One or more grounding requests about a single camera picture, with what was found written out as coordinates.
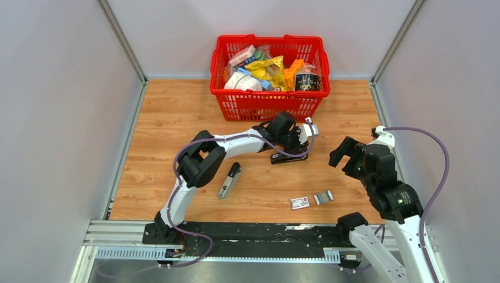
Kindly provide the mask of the grey and black stapler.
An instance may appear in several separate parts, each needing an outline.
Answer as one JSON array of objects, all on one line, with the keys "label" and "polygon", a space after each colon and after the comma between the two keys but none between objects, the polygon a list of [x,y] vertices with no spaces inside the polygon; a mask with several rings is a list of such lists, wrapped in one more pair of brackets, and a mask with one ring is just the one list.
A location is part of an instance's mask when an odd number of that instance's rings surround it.
[{"label": "grey and black stapler", "polygon": [[229,195],[231,194],[232,190],[234,189],[240,175],[242,173],[242,167],[240,163],[235,162],[231,166],[227,177],[219,190],[218,193],[218,198],[222,201],[226,201]]}]

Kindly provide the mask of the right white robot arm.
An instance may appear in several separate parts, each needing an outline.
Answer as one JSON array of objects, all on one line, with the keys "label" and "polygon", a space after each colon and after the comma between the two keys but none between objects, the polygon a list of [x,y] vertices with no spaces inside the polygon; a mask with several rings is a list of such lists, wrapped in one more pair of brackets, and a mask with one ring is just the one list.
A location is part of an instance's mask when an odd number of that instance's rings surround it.
[{"label": "right white robot arm", "polygon": [[371,205],[385,220],[400,251],[399,262],[383,245],[358,212],[342,216],[336,237],[342,246],[355,246],[387,282],[445,282],[435,254],[429,251],[427,233],[420,230],[423,208],[416,191],[397,177],[392,136],[363,144],[351,137],[330,153],[328,164],[336,167],[344,156],[342,171],[361,182]]}]

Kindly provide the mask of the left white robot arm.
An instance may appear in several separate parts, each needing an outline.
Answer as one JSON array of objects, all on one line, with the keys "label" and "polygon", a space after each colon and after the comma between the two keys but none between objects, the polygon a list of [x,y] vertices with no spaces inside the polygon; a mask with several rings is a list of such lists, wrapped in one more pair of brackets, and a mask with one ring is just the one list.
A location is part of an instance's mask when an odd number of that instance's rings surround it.
[{"label": "left white robot arm", "polygon": [[286,111],[240,133],[212,135],[207,130],[200,131],[176,154],[175,186],[154,221],[145,226],[143,243],[171,245],[179,240],[180,225],[195,194],[213,180],[224,160],[270,149],[275,149],[284,162],[304,160],[318,134],[311,118],[299,126]]}]

